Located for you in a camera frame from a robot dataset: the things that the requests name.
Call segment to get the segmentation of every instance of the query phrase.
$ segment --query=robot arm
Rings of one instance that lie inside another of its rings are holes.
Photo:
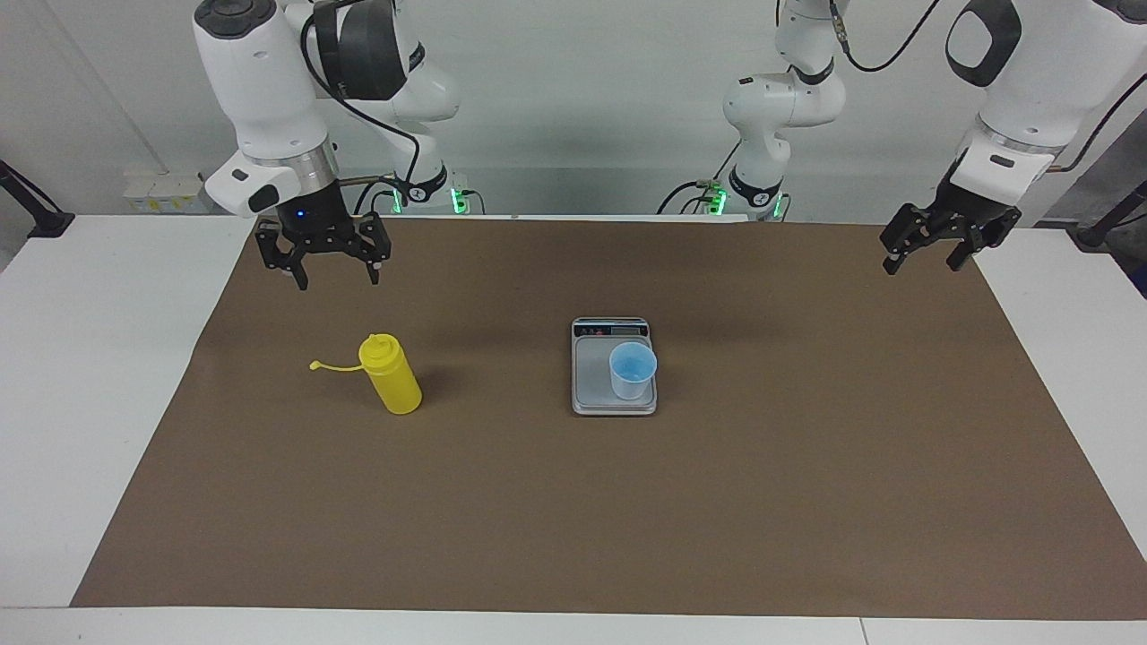
[[[1086,116],[1147,47],[1147,1],[973,0],[947,40],[952,70],[988,99],[927,208],[904,204],[881,234],[884,269],[939,240],[958,240],[959,271],[1000,246],[1016,204],[1076,138]]]
[[[406,0],[286,8],[295,31],[305,31],[310,60],[321,63],[314,65],[315,73],[387,143],[405,201],[426,204],[450,182],[450,171],[434,137],[422,127],[408,132],[398,124],[452,118],[460,101],[454,80],[427,60],[406,14]]]
[[[848,0],[836,6],[843,13]],[[836,44],[828,0],[788,0],[777,32],[788,71],[742,78],[725,95],[725,118],[741,134],[729,186],[758,217],[780,197],[791,155],[778,131],[824,125],[844,109],[844,84],[833,73]]]
[[[390,125],[407,118],[450,118],[458,109],[450,79],[424,61],[421,44],[403,28],[401,3],[322,0],[313,9],[310,3],[292,5],[297,24],[274,0],[203,0],[195,11],[200,56],[239,143],[239,151],[208,179],[208,193],[236,215],[275,210],[276,219],[259,222],[256,240],[266,266],[291,274],[301,289],[309,282],[303,270],[307,254],[354,257],[366,264],[373,283],[390,257],[390,240],[377,213],[354,222],[346,211],[314,98],[309,71],[314,65],[301,48],[302,25],[336,100],[377,115],[370,118],[396,143],[396,171],[387,181],[405,200],[426,203],[448,180],[432,139]],[[405,166],[403,172],[399,166]],[[279,248],[280,235],[291,242],[286,251]]]

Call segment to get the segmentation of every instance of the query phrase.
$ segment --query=scale platform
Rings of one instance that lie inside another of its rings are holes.
[[[609,353],[622,343],[653,349],[649,325],[640,318],[579,318],[574,321],[574,411],[584,417],[648,417],[657,411],[657,378],[637,401],[614,394]]]

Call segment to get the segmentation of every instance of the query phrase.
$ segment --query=cable connector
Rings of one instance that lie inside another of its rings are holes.
[[[844,16],[841,15],[841,9],[836,6],[835,0],[828,2],[828,11],[833,15],[833,31],[836,32],[836,39],[840,40],[841,47],[848,52],[849,32],[844,29]]]
[[[482,204],[482,215],[486,215],[486,199],[482,196],[482,193],[479,193],[477,191],[466,189],[466,191],[462,191],[461,195],[463,197],[468,197],[470,195],[476,196],[478,199],[478,203]]]
[[[702,207],[709,215],[725,215],[725,204],[728,202],[728,192],[721,187],[720,181],[707,181],[707,184],[709,184],[709,186],[705,187],[705,192],[702,193],[700,197],[693,197],[692,200],[685,202],[685,205],[681,207],[678,215],[685,215],[685,211],[688,210],[690,205],[693,205],[693,215],[696,215],[697,209]]]

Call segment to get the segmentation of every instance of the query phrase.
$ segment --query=power outlet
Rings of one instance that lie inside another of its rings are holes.
[[[470,215],[470,197],[463,193],[469,188],[466,176],[455,172],[450,186],[450,196],[454,205],[454,215]]]
[[[128,177],[124,199],[139,213],[206,215],[216,209],[196,174]]]

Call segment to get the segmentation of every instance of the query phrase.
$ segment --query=table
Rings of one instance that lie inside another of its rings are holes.
[[[71,600],[249,227],[229,217],[81,217],[61,240],[30,241],[0,277],[0,607],[44,607],[0,609],[0,639],[1147,642],[1141,622],[58,608]],[[1147,552],[1147,399],[1136,381],[1147,345],[1129,342],[1147,329],[1147,303],[1109,258],[1078,254],[1054,231],[1017,231],[977,262]],[[126,406],[125,390],[133,393]],[[110,420],[99,432],[89,427],[95,413]]]

